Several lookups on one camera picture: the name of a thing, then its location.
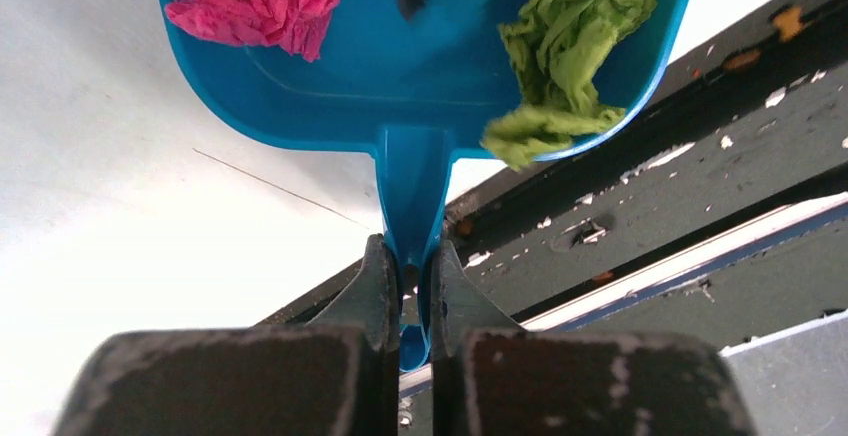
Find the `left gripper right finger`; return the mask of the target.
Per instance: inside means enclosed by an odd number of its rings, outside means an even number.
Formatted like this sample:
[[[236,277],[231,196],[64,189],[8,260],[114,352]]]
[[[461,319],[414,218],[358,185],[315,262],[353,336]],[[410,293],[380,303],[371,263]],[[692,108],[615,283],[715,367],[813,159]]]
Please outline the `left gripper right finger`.
[[[466,276],[454,244],[440,243],[430,264],[433,433],[480,435],[474,345],[491,331],[522,326]]]

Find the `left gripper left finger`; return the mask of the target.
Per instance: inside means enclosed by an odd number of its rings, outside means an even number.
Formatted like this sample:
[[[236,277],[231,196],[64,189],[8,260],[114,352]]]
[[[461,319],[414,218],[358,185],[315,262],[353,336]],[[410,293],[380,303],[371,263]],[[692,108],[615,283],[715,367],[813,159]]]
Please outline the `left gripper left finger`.
[[[368,237],[360,268],[309,324],[346,345],[341,406],[334,435],[398,433],[400,292],[384,237]]]

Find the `blue plastic dustpan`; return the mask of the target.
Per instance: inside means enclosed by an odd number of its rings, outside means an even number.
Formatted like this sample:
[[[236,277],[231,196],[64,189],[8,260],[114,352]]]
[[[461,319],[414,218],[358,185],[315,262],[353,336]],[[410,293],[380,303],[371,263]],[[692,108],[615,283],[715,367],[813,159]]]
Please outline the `blue plastic dustpan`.
[[[429,357],[428,271],[451,167],[483,157],[486,122],[519,100],[495,37],[518,2],[435,0],[407,24],[389,0],[343,0],[315,63],[166,27],[186,81],[234,130],[273,147],[374,158],[385,242],[399,267],[419,271],[418,320],[401,329],[406,372]]]

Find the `pink paper scrap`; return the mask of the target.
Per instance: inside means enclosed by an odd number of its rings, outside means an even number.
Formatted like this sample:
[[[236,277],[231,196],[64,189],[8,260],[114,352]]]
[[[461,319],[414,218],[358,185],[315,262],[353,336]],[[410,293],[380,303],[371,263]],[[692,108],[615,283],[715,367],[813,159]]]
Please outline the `pink paper scrap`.
[[[167,19],[187,34],[230,46],[279,47],[307,62],[320,58],[341,0],[174,0]]]

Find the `green paper scrap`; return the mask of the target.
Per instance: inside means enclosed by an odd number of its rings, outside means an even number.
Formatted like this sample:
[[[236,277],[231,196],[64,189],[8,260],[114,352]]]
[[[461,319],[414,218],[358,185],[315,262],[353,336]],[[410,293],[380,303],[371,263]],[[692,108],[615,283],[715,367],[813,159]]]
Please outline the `green paper scrap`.
[[[593,82],[615,46],[645,23],[656,0],[528,0],[498,32],[520,104],[485,127],[481,145],[513,169],[621,122]]]

